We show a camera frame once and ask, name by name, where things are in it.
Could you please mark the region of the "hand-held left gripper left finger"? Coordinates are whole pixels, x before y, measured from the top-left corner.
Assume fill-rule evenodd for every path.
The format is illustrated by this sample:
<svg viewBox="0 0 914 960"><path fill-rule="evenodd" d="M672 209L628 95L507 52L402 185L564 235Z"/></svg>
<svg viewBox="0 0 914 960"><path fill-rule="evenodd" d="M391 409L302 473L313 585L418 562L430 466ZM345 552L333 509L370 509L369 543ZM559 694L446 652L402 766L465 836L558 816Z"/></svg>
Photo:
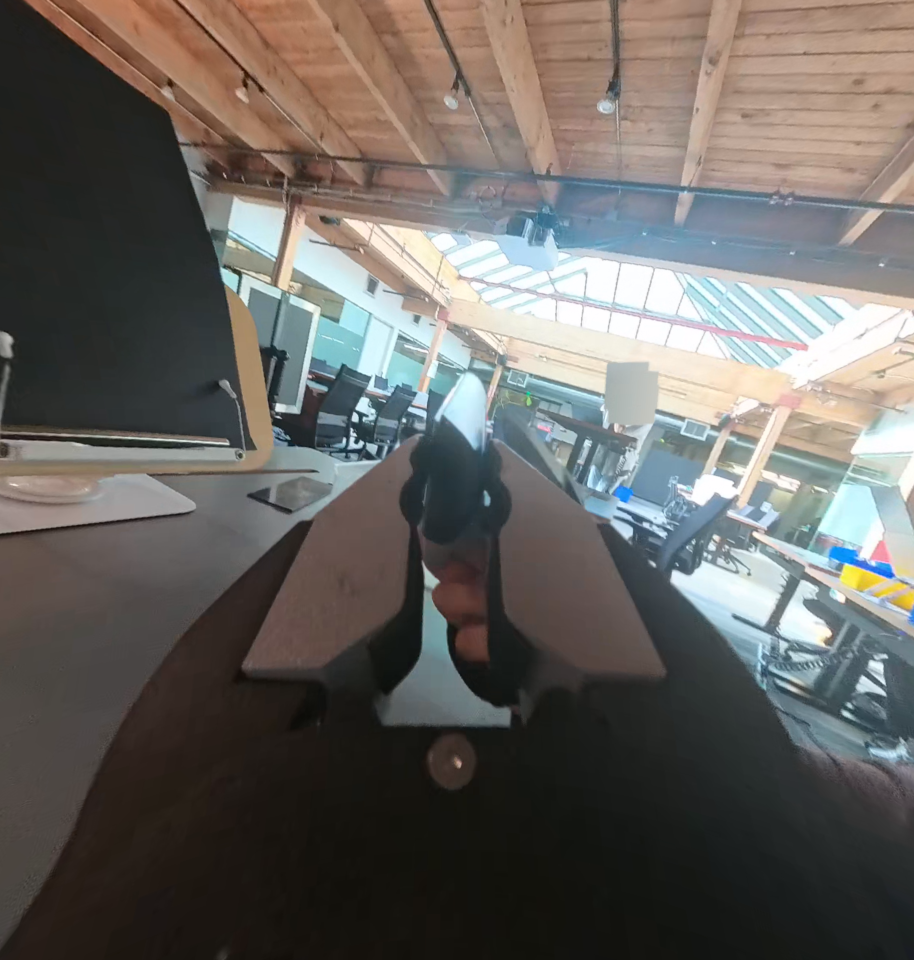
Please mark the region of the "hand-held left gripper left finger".
<svg viewBox="0 0 914 960"><path fill-rule="evenodd" d="M407 440L313 518L243 660L247 678L389 694L414 668L423 562L401 493L417 444Z"/></svg>

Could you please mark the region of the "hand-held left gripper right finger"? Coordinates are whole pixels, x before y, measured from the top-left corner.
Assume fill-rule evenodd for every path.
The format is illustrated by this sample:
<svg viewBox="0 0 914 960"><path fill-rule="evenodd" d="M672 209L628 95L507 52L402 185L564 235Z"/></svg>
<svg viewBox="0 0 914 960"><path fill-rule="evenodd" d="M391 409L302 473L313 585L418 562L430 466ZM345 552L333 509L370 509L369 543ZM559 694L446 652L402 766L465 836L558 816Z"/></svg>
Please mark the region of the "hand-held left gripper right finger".
<svg viewBox="0 0 914 960"><path fill-rule="evenodd" d="M533 706L546 692L655 684L666 666L583 505L500 440L491 496L487 692Z"/></svg>

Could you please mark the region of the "glossy black curved object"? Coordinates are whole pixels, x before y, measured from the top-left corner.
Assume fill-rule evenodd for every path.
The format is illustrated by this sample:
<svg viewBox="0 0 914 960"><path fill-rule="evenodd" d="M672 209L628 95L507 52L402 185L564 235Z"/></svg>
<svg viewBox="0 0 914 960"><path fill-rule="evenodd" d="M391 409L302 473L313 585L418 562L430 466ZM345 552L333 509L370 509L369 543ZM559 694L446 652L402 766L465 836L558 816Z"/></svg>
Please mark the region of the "glossy black curved object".
<svg viewBox="0 0 914 960"><path fill-rule="evenodd" d="M476 521L484 502L489 433L482 381L464 373L428 426L414 468L423 482L420 525L429 542L449 546Z"/></svg>

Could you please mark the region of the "person's right forearm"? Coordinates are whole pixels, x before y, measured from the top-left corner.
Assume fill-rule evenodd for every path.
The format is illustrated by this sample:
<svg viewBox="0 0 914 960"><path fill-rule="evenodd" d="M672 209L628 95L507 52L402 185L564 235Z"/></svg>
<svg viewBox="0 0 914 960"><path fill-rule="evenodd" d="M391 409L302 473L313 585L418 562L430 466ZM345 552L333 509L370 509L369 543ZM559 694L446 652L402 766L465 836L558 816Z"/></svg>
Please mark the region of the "person's right forearm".
<svg viewBox="0 0 914 960"><path fill-rule="evenodd" d="M845 758L790 739L777 756L862 957L914 958L914 763Z"/></svg>

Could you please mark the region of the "person's right hand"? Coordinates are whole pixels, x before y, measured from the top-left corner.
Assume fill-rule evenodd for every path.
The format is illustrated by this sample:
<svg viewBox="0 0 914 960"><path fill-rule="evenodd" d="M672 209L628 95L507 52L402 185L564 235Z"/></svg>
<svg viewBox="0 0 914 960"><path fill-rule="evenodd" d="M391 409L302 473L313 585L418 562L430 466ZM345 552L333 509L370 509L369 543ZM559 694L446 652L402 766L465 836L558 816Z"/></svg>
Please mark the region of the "person's right hand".
<svg viewBox="0 0 914 960"><path fill-rule="evenodd" d="M450 558L436 577L432 599L450 630L455 656L466 664L488 665L487 560Z"/></svg>

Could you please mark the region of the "black rectangular mat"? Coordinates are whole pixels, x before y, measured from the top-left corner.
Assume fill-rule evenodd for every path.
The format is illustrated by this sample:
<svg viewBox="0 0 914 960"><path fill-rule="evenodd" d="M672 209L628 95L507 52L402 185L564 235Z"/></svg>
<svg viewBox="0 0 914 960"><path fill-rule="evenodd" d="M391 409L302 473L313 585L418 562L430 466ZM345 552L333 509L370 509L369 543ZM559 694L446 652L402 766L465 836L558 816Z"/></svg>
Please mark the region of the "black rectangular mat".
<svg viewBox="0 0 914 960"><path fill-rule="evenodd" d="M329 497L333 484L321 481L317 475L299 474L249 492L247 497L273 510L293 515Z"/></svg>

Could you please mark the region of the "black office chair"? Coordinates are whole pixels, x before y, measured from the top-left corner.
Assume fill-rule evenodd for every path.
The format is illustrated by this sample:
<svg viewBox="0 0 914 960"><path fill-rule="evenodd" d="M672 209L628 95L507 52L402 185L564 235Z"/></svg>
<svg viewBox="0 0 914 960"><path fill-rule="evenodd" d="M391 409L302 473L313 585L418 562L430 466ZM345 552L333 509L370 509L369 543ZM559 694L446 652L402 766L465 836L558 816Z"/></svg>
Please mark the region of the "black office chair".
<svg viewBox="0 0 914 960"><path fill-rule="evenodd" d="M357 407L370 377L343 364L319 403L312 446L326 453L347 453Z"/></svg>
<svg viewBox="0 0 914 960"><path fill-rule="evenodd" d="M369 425L369 440L375 447L374 458L382 460L399 441L401 425L416 397L416 391L399 385L377 411L375 420Z"/></svg>
<svg viewBox="0 0 914 960"><path fill-rule="evenodd" d="M675 571L687 576L693 575L703 563L716 527L725 518L735 499L735 496L715 494L679 522L656 548L654 564L657 571L667 580L671 579Z"/></svg>

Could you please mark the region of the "wooden-edged desk with black legs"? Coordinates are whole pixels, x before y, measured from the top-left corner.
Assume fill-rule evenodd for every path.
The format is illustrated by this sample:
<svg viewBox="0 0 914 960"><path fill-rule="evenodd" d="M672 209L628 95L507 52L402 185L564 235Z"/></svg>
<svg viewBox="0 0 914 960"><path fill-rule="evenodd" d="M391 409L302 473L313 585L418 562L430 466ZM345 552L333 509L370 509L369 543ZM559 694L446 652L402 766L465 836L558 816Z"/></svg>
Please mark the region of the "wooden-edged desk with black legs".
<svg viewBox="0 0 914 960"><path fill-rule="evenodd" d="M756 539L785 571L784 586L764 623L735 619L768 637L755 667L758 684L842 718L883 738L894 738L883 666L895 658L914 666L914 622L906 611L842 585L842 567L811 551L757 534ZM779 628L798 587L817 589L817 615L831 630L828 646L790 639Z"/></svg>

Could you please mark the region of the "grey aluminium-framed panel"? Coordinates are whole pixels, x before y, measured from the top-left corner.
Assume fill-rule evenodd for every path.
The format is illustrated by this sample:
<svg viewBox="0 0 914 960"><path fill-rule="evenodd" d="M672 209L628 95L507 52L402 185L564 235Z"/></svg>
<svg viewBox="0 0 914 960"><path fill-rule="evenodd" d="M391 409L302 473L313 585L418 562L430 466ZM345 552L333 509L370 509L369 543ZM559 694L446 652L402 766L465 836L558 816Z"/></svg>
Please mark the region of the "grey aluminium-framed panel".
<svg viewBox="0 0 914 960"><path fill-rule="evenodd" d="M255 322L259 348L276 346L290 355L274 415L299 413L319 327L319 307L256 279L249 282L243 299Z"/></svg>

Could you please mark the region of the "small yellow bin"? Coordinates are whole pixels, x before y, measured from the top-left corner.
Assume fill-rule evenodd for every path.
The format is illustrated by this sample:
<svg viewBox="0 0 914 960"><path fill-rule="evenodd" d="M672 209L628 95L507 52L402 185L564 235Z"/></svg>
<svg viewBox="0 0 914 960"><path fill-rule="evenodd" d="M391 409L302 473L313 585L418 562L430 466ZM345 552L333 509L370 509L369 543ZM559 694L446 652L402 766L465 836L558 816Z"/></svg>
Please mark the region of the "small yellow bin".
<svg viewBox="0 0 914 960"><path fill-rule="evenodd" d="M892 573L871 569L867 565L846 563L840 571L840 581L849 589L908 614L914 610L914 585Z"/></svg>

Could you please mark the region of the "white ceiling projector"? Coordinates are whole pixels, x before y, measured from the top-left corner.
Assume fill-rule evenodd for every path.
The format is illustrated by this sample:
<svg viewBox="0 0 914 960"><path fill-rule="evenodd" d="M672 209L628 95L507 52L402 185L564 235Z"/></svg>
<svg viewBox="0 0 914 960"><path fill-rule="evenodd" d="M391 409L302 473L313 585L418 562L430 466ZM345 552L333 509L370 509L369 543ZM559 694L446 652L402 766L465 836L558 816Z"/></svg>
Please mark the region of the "white ceiling projector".
<svg viewBox="0 0 914 960"><path fill-rule="evenodd" d="M548 207L515 213L502 223L496 242L512 266L549 272L559 264L558 227L559 217Z"/></svg>

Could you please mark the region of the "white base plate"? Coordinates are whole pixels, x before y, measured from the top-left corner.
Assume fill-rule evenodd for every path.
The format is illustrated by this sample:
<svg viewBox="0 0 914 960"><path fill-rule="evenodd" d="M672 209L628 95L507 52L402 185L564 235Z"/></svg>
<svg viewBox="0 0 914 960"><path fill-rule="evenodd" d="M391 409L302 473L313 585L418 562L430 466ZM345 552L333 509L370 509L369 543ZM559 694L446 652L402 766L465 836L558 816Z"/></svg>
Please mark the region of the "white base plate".
<svg viewBox="0 0 914 960"><path fill-rule="evenodd" d="M0 477L0 536L182 516L195 508L145 474Z"/></svg>

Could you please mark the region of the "black board with wooden frame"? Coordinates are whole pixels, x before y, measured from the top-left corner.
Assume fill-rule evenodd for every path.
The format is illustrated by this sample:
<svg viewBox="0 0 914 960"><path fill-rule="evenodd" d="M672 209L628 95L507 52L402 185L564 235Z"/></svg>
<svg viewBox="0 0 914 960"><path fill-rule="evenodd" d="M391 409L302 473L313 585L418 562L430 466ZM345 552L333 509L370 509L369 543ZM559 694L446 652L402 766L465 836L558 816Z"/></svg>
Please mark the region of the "black board with wooden frame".
<svg viewBox="0 0 914 960"><path fill-rule="evenodd" d="M256 472L261 372L169 114L0 2L0 476Z"/></svg>

